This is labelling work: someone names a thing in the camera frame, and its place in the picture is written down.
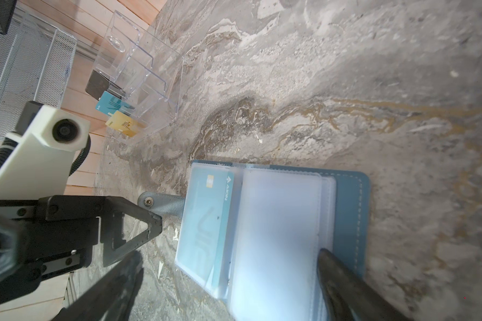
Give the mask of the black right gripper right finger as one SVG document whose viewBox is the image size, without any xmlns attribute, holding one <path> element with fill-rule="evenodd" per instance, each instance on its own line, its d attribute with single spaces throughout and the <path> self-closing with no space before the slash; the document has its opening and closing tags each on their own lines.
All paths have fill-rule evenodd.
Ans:
<svg viewBox="0 0 482 321">
<path fill-rule="evenodd" d="M 331 320 L 408 320 L 329 250 L 317 257 L 317 277 Z"/>
</svg>

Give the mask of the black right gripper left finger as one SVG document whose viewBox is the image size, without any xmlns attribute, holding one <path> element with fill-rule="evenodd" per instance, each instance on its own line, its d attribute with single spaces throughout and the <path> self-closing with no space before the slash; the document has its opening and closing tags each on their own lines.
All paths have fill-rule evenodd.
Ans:
<svg viewBox="0 0 482 321">
<path fill-rule="evenodd" d="M 128 320 L 143 273 L 141 253 L 131 252 L 54 320 Z"/>
</svg>

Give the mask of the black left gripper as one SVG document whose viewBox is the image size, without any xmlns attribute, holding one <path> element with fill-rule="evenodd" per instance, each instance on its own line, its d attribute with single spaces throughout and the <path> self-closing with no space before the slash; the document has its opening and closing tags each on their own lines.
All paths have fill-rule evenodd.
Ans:
<svg viewBox="0 0 482 321">
<path fill-rule="evenodd" d="M 161 234 L 163 219 L 122 197 L 55 195 L 0 200 L 0 305 L 45 280 L 87 267 L 103 245 L 103 266 Z"/>
</svg>

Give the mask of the beige card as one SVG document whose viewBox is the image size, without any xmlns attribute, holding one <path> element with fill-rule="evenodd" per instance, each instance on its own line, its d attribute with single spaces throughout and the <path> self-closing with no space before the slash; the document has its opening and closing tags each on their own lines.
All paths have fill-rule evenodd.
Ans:
<svg viewBox="0 0 482 321">
<path fill-rule="evenodd" d="M 107 121 L 106 126 L 121 134 L 134 137 L 141 133 L 145 125 L 117 110 Z"/>
</svg>

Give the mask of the teal VIP card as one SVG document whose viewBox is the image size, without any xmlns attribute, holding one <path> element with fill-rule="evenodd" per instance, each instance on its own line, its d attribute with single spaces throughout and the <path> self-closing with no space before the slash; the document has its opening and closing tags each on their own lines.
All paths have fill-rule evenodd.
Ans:
<svg viewBox="0 0 482 321">
<path fill-rule="evenodd" d="M 120 111 L 127 116 L 130 116 L 134 111 L 134 108 L 120 98 L 112 95 L 110 92 L 103 92 L 102 96 L 99 98 L 95 110 L 107 116 L 114 115 L 116 111 Z"/>
</svg>

